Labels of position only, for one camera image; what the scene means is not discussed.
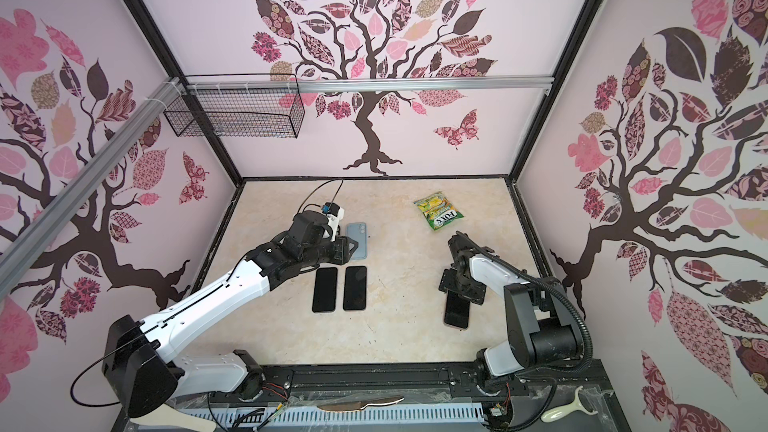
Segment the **rose gold knife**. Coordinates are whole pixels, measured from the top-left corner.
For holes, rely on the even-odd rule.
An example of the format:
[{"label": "rose gold knife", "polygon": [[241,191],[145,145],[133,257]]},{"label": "rose gold knife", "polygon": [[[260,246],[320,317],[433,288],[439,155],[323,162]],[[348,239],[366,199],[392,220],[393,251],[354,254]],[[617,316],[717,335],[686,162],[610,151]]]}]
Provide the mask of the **rose gold knife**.
[{"label": "rose gold knife", "polygon": [[405,398],[401,395],[385,397],[383,399],[358,400],[355,402],[342,402],[340,404],[319,405],[317,408],[325,412],[356,412],[366,407],[386,407],[402,402]]}]

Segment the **green candy packet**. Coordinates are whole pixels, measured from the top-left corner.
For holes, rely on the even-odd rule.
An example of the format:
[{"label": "green candy packet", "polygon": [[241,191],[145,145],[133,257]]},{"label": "green candy packet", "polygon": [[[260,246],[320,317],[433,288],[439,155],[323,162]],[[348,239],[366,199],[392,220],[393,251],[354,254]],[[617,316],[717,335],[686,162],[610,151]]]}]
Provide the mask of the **green candy packet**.
[{"label": "green candy packet", "polygon": [[456,207],[448,202],[442,192],[435,192],[429,197],[414,201],[414,204],[422,211],[432,230],[437,230],[457,218],[464,217],[461,212],[456,210]]}]

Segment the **black smartphone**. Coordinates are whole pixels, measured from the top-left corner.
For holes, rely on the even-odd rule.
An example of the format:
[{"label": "black smartphone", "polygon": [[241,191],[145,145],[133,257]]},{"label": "black smartphone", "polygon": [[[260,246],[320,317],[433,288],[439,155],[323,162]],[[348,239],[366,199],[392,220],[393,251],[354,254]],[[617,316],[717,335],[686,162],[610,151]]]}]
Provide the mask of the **black smartphone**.
[{"label": "black smartphone", "polygon": [[447,296],[446,316],[442,321],[451,327],[466,329],[469,327],[469,301],[455,292],[448,291]]},{"label": "black smartphone", "polygon": [[312,297],[312,312],[333,312],[336,310],[336,282],[339,269],[318,268],[315,272],[315,295]]},{"label": "black smartphone", "polygon": [[362,311],[366,309],[366,287],[368,268],[364,265],[347,267],[344,274],[344,310]]}]

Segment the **wire basket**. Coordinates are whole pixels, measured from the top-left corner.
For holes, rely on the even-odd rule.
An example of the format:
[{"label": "wire basket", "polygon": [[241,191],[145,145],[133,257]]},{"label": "wire basket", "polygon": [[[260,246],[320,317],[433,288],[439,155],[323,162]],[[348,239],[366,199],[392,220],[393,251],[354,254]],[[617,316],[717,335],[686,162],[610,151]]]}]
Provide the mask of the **wire basket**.
[{"label": "wire basket", "polygon": [[[295,74],[248,74],[286,76],[281,85],[257,82],[226,82],[190,85],[165,110],[165,118],[178,137],[202,136],[193,112],[210,120],[217,136],[297,138],[304,119],[304,104]],[[187,76],[187,79],[201,76]]]}]

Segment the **marble pattern surface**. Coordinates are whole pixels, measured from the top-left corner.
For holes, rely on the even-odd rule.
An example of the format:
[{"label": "marble pattern surface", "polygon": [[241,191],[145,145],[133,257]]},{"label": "marble pattern surface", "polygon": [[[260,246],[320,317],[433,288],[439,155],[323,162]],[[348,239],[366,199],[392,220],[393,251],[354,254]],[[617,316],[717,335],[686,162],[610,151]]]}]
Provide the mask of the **marble pattern surface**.
[{"label": "marble pattern surface", "polygon": [[[205,283],[231,270],[247,250],[288,228],[296,207],[320,181],[249,182]],[[330,200],[333,182],[309,202]],[[413,201],[443,191],[465,216],[433,231]],[[225,354],[248,350],[261,364],[333,364],[474,360],[481,348],[506,340],[504,301],[488,290],[472,304],[469,328],[443,323],[446,295],[437,289],[451,263],[448,239],[460,230],[504,260],[535,273],[512,199],[502,178],[348,180],[336,203],[346,224],[368,225],[366,310],[342,309],[339,267],[336,310],[312,312],[315,274],[300,275],[255,299],[204,332],[186,351]]]}]

